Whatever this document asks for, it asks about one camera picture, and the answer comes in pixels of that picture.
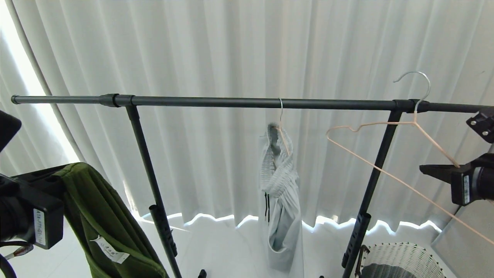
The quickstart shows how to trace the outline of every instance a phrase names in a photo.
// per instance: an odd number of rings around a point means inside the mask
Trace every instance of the green garment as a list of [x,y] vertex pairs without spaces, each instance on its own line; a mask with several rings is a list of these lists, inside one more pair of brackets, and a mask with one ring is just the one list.
[[55,175],[66,186],[64,214],[84,249],[93,278],[168,278],[139,224],[94,168],[75,163]]

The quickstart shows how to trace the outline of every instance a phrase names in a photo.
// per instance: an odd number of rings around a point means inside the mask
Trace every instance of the hanging garment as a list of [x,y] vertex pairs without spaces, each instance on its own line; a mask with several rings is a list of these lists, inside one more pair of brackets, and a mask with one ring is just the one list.
[[54,175],[66,186],[64,215],[93,278],[168,277],[139,224],[94,168],[75,163]]
[[259,226],[272,278],[304,277],[302,220],[293,147],[284,130],[268,125],[261,137]]

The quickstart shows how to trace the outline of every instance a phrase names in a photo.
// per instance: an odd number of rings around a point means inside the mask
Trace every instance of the white woven basket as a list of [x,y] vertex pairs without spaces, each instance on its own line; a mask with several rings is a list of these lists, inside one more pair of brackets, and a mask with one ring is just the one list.
[[445,278],[439,263],[425,248],[417,244],[381,243],[367,248],[366,251],[363,250],[364,248],[361,250],[362,260],[357,264],[359,271],[356,272],[356,277],[360,276],[364,267],[379,264],[400,267],[416,278]]

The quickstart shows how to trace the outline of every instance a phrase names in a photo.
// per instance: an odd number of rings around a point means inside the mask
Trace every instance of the horizontal bar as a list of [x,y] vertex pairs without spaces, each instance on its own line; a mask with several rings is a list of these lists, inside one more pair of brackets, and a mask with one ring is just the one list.
[[[116,95],[114,103],[128,105],[128,95]],[[343,100],[343,99],[282,99],[283,108],[287,109],[334,109],[334,110],[387,110],[410,111],[412,100]],[[19,96],[14,95],[12,102],[21,103],[72,103],[101,104],[100,96]],[[134,96],[133,105],[146,106],[182,106],[182,107],[243,107],[243,108],[280,108],[278,98],[231,98],[231,97],[173,97],[173,96]],[[419,110],[458,113],[475,113],[487,107],[483,105],[428,103],[419,105]]]

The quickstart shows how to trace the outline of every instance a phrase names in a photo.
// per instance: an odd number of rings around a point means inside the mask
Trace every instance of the black metal rod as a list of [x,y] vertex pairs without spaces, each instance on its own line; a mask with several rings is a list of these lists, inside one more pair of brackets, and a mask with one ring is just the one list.
[[[15,104],[22,103],[72,103],[101,104],[100,96],[19,96],[11,98]],[[128,96],[116,95],[115,104],[127,106]],[[413,109],[412,100],[343,100],[343,99],[282,99],[286,109],[334,109],[334,110],[401,110]],[[146,106],[181,106],[181,107],[243,107],[243,108],[280,108],[278,98],[231,98],[231,97],[171,97],[171,96],[134,96],[133,105]],[[419,110],[458,113],[476,113],[484,105],[423,103]]]
[[132,123],[132,129],[134,130],[135,139],[137,140],[137,145],[139,146],[139,151],[141,152],[142,162],[144,163],[144,168],[146,170],[146,174],[148,175],[149,184],[151,185],[151,191],[153,192],[156,203],[156,206],[150,207],[151,215],[155,220],[155,226],[162,241],[163,248],[165,249],[168,261],[170,262],[173,274],[175,275],[175,278],[182,278],[172,249],[173,240],[166,235],[166,231],[170,230],[170,227],[166,217],[163,199],[161,198],[160,188],[158,187],[158,181],[156,180],[156,175],[153,169],[153,163],[151,162],[151,157],[149,155],[146,139],[144,138],[144,132],[142,131],[141,121],[139,120],[139,112],[137,111],[137,107],[134,105],[126,106],[126,109],[130,122]]
[[[399,122],[401,119],[402,112],[401,111],[391,111],[388,117],[388,122]],[[391,141],[393,140],[393,136],[395,135],[397,125],[387,125],[386,130],[384,131],[384,135],[382,137],[381,141],[381,146],[379,147],[379,151],[377,152],[377,157],[375,159],[375,165],[379,168],[382,168],[384,165],[384,161],[386,160],[386,156],[389,151],[389,147],[391,146]],[[371,204],[372,200],[372,195],[374,194],[375,187],[377,185],[377,181],[379,180],[379,175],[381,174],[381,171],[377,169],[373,169],[369,182],[367,183],[367,189],[366,192],[364,193],[364,198],[362,199],[362,204],[360,206],[359,210],[359,216],[360,215],[368,215],[367,210],[369,208],[369,205]],[[352,235],[354,234],[363,234],[365,235],[365,232],[367,230],[367,226],[365,225],[355,225],[354,230],[352,232]],[[351,248],[351,252],[349,255],[346,253],[343,255],[343,261],[346,261],[345,267],[345,272],[343,274],[343,278],[350,278],[351,272],[353,270],[353,267],[355,265],[355,262],[357,260],[357,257],[359,255],[360,251],[360,246],[357,244],[354,244],[354,246]]]

